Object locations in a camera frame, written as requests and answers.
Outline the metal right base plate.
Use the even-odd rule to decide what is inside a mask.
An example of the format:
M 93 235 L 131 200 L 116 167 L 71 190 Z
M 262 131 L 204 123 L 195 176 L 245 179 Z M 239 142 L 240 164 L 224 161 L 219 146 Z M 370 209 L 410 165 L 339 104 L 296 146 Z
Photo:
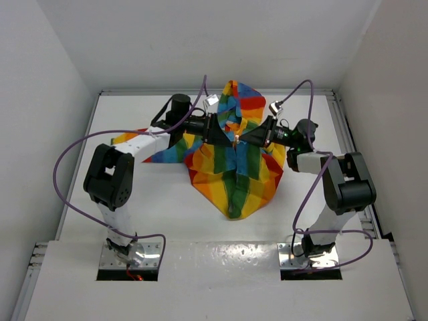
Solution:
M 278 258 L 282 270 L 303 270 L 307 268 L 321 269 L 336 267 L 339 264 L 339 257 L 335 247 L 330 252 L 310 255 L 303 254 L 300 242 L 277 243 Z

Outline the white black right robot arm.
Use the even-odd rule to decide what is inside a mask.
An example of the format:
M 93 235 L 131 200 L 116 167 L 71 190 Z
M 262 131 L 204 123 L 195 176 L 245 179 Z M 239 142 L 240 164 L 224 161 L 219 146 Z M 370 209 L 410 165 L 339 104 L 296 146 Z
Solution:
M 297 173 L 317 175 L 322 183 L 325 206 L 315 223 L 304 231 L 302 255 L 311 257 L 331 251 L 336 237 L 354 216 L 372 205 L 377 197 L 374 183 L 359 152 L 339 156 L 316 152 L 312 148 L 318 125 L 305 118 L 294 129 L 280 126 L 272 117 L 240 136 L 240 140 L 258 147 L 272 143 L 288 148 L 286 160 Z

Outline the rainbow striped hooded jacket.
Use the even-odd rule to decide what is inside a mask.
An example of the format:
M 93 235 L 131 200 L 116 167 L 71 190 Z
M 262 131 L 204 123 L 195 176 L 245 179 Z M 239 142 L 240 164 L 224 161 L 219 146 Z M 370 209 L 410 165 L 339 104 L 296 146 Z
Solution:
M 233 140 L 262 122 L 265 98 L 253 88 L 229 81 L 221 94 L 217 117 Z M 286 148 L 271 143 L 260 148 L 247 142 L 231 147 L 210 145 L 185 132 L 172 147 L 146 159 L 148 163 L 183 163 L 192 186 L 228 219 L 245 219 L 274 197 L 283 175 Z

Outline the metal base plate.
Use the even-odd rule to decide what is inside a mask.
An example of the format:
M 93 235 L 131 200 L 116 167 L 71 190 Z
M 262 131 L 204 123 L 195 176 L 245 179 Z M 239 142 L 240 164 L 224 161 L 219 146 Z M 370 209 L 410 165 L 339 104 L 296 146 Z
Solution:
M 336 267 L 339 264 L 339 257 L 335 247 L 330 252 L 310 255 L 303 254 L 300 242 L 277 243 L 278 258 L 282 270 L 303 270 L 307 268 L 321 269 Z
M 107 243 L 103 245 L 99 269 L 100 270 L 155 270 L 159 266 L 162 243 L 138 242 L 131 245 L 128 256 L 109 249 Z

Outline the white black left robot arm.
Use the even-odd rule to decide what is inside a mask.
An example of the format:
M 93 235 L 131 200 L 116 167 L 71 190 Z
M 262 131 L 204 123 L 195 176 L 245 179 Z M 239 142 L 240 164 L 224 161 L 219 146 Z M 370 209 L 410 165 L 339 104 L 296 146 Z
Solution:
M 108 227 L 109 249 L 122 258 L 136 251 L 136 232 L 128 212 L 133 186 L 134 165 L 177 143 L 185 133 L 201 137 L 213 146 L 230 147 L 216 114 L 193 116 L 191 99 L 185 94 L 172 95 L 151 120 L 145 134 L 127 138 L 111 146 L 96 147 L 84 179 L 84 190 L 97 204 Z

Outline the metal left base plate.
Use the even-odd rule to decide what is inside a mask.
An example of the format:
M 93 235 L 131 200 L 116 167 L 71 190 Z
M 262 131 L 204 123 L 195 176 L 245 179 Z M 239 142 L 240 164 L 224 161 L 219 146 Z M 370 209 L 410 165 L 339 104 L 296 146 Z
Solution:
M 107 243 L 103 245 L 99 269 L 100 270 L 155 270 L 159 266 L 162 243 L 138 242 L 131 245 L 128 256 L 109 249 Z

